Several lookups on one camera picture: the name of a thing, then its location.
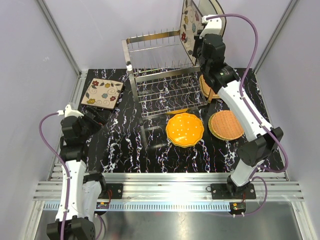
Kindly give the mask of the cream floral square plate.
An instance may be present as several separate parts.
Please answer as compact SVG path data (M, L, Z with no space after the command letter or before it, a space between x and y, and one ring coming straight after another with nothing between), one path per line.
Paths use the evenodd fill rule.
M94 78L81 100L82 105L113 110L124 87L123 82Z

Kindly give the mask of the orange rounded-square wicker plate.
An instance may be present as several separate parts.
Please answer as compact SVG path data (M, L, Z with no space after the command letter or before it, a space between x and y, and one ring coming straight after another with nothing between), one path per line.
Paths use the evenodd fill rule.
M219 99L220 96L216 94L205 82L204 76L199 77L199 84L203 95L208 99Z

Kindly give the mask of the orange ceramic plate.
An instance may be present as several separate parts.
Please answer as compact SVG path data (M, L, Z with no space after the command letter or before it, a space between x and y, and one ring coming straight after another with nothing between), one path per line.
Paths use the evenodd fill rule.
M191 113L174 115L167 123L165 132L168 139L201 140L204 134L204 125L200 118Z

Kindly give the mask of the white black-rimmed square plate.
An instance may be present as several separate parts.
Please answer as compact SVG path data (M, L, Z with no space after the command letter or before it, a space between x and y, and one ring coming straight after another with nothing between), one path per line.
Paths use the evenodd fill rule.
M197 3L197 8L200 11L200 15L202 17L207 15L216 15L216 3L216 0L199 0Z

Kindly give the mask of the green ceramic plate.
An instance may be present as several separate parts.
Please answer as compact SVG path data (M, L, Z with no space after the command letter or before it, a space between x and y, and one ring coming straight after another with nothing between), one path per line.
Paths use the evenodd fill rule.
M191 138L176 138L176 139L169 139L169 140L174 146L178 146L181 148L194 147L200 141L199 139L191 139Z

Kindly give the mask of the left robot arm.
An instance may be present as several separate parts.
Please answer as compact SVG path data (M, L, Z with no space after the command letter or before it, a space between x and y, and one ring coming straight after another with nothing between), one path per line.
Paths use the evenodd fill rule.
M46 227L51 240L96 238L93 218L97 200L107 195L108 187L101 173L86 171L87 140L106 124L106 120L92 107L88 111L90 115L85 115L68 104L56 112L57 116L63 116L62 136L60 152L52 152L62 165L62 190L55 220Z

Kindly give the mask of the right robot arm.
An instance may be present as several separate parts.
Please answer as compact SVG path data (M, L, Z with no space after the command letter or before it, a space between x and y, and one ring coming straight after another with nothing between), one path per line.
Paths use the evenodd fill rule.
M284 133L274 128L247 96L235 70L225 63L226 46L222 36L209 33L194 36L193 57L196 58L205 83L218 94L233 112L244 130L247 143L238 149L240 158L227 178L226 192L233 199L247 190L258 167L274 153Z

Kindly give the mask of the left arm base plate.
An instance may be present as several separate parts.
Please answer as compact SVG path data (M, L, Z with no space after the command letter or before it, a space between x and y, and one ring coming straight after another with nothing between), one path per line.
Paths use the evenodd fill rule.
M107 183L102 187L99 199L109 199L111 197L111 200L121 200L123 198L123 188L122 183Z

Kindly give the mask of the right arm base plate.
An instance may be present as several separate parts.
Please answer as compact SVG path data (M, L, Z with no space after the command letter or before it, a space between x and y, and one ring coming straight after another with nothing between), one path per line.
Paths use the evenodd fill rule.
M231 183L212 183L208 191L213 200L255 200L257 198L252 183L240 187Z

